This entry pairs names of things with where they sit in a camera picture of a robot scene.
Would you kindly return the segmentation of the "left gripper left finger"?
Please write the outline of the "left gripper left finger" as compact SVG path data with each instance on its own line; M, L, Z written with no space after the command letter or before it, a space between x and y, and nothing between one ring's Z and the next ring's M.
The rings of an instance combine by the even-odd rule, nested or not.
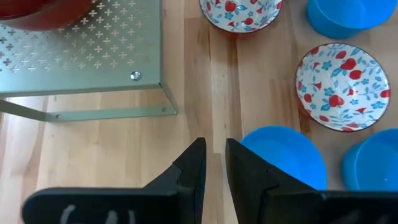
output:
M142 188L47 188L28 197L21 217L26 224L200 224L205 183L206 141L197 138Z

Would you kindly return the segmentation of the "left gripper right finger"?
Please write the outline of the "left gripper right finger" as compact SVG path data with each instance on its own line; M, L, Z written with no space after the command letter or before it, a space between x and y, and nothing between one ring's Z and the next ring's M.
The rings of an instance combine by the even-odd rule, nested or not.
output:
M397 223L397 193L316 190L232 138L226 171L239 223Z

